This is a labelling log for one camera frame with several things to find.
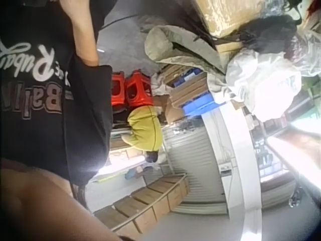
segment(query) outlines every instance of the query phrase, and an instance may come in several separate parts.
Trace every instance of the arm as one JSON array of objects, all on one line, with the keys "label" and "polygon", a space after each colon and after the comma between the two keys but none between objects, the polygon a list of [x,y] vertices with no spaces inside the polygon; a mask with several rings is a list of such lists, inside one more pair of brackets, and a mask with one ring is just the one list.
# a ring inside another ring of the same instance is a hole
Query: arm
[{"label": "arm", "polygon": [[71,20],[77,56],[88,66],[98,66],[89,0],[60,0],[60,5]]},{"label": "arm", "polygon": [[120,241],[104,224],[47,178],[1,170],[1,205],[27,240]]}]

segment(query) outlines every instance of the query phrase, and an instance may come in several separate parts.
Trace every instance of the brown cardboard box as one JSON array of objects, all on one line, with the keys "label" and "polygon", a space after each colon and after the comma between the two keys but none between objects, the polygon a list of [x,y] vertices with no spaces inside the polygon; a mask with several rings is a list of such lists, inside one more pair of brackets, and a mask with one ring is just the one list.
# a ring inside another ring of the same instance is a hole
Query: brown cardboard box
[{"label": "brown cardboard box", "polygon": [[141,236],[133,222],[130,222],[120,229],[115,230],[115,232],[119,236],[126,236],[133,240],[138,240]]},{"label": "brown cardboard box", "polygon": [[198,74],[193,79],[186,81],[171,91],[170,98],[173,107],[179,108],[208,90],[207,73]]},{"label": "brown cardboard box", "polygon": [[175,108],[172,105],[170,98],[167,100],[167,105],[165,109],[165,117],[168,124],[177,122],[185,117],[184,110],[182,108]]},{"label": "brown cardboard box", "polygon": [[181,186],[178,185],[168,194],[169,204],[171,211],[174,211],[178,205],[183,201]]},{"label": "brown cardboard box", "polygon": [[173,87],[173,83],[178,79],[178,77],[189,71],[191,68],[192,67],[190,66],[169,64],[160,71],[160,76],[162,77],[164,84]]},{"label": "brown cardboard box", "polygon": [[[182,177],[180,176],[165,176],[160,178],[161,181],[163,182],[169,182],[169,183],[177,183]],[[190,192],[190,185],[187,177],[185,177],[181,183],[180,183],[180,189],[181,189],[181,195],[182,198],[184,199]]]},{"label": "brown cardboard box", "polygon": [[[140,202],[152,204],[161,197],[161,193],[155,192],[148,188],[143,188],[132,193],[132,197]],[[157,220],[170,212],[170,206],[167,197],[163,197],[160,201],[153,205],[153,210]]]},{"label": "brown cardboard box", "polygon": [[[119,213],[118,211],[113,209],[111,206],[108,206],[101,210],[96,211],[94,215],[96,216],[96,218],[98,218],[104,225],[106,225],[110,229],[113,229],[114,227],[128,220],[128,217]],[[130,222],[115,231],[118,235],[124,235],[134,240],[138,239],[140,236],[140,233],[138,232],[133,222]]]},{"label": "brown cardboard box", "polygon": [[169,95],[153,96],[154,106],[161,106],[168,124],[179,121],[185,117],[182,108],[174,108]]},{"label": "brown cardboard box", "polygon": [[[132,217],[137,213],[142,212],[148,205],[139,202],[131,197],[126,197],[114,203],[115,209],[127,217]],[[152,208],[140,214],[133,220],[140,233],[146,233],[152,229],[157,221]]]},{"label": "brown cardboard box", "polygon": [[259,16],[264,0],[195,0],[211,35],[224,37]]},{"label": "brown cardboard box", "polygon": [[[150,184],[148,188],[160,193],[165,193],[173,186],[175,186],[174,183],[156,181]],[[170,210],[172,211],[183,201],[180,185],[177,185],[172,191],[168,193],[168,201]]]}]

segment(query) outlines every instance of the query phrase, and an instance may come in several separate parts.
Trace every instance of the plastic sheet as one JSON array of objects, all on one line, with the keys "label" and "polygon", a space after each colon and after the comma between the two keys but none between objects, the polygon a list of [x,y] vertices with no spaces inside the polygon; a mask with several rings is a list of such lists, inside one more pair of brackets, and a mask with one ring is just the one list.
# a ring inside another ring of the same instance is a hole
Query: plastic sheet
[{"label": "plastic sheet", "polygon": [[286,47],[284,57],[289,59],[302,76],[321,73],[321,35],[313,31],[296,34]]},{"label": "plastic sheet", "polygon": [[266,0],[260,13],[261,18],[281,16],[284,13],[283,6],[286,0]]},{"label": "plastic sheet", "polygon": [[301,90],[301,74],[283,54],[242,49],[229,63],[226,82],[249,111],[264,122],[280,118]]}]

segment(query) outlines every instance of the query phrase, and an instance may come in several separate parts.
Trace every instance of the light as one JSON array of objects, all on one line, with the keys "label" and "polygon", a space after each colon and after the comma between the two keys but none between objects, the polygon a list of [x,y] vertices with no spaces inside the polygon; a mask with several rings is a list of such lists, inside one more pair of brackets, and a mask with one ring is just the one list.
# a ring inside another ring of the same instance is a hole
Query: light
[{"label": "light", "polygon": [[276,137],[269,137],[267,142],[289,165],[321,189],[321,170],[311,157],[297,147]]},{"label": "light", "polygon": [[321,135],[320,119],[312,119],[312,118],[298,119],[292,123],[292,126],[305,132]]},{"label": "light", "polygon": [[130,158],[130,159],[128,159],[128,161],[125,161],[125,162],[120,161],[118,163],[117,162],[112,163],[109,166],[102,167],[98,171],[97,176],[106,175],[106,174],[114,174],[114,173],[126,171],[129,168],[136,167],[137,165],[141,165],[142,163],[144,163],[144,161],[145,161],[144,156],[137,156],[137,157]]},{"label": "light", "polygon": [[242,235],[241,241],[261,241],[262,237],[260,234],[253,232],[246,232]]}]

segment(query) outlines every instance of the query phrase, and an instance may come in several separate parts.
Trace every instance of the white wall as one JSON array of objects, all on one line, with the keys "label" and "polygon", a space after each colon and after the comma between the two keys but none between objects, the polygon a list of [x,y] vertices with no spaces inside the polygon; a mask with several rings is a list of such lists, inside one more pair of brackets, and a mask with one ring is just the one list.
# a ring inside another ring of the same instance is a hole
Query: white wall
[{"label": "white wall", "polygon": [[[193,216],[171,213],[141,241],[239,241],[243,213],[229,220],[224,216]],[[302,241],[315,228],[320,211],[305,198],[297,208],[279,206],[263,211],[263,241]]]},{"label": "white wall", "polygon": [[145,182],[142,177],[126,180],[125,175],[119,175],[100,183],[89,183],[86,187],[87,205],[91,212],[95,212],[144,186]]}]

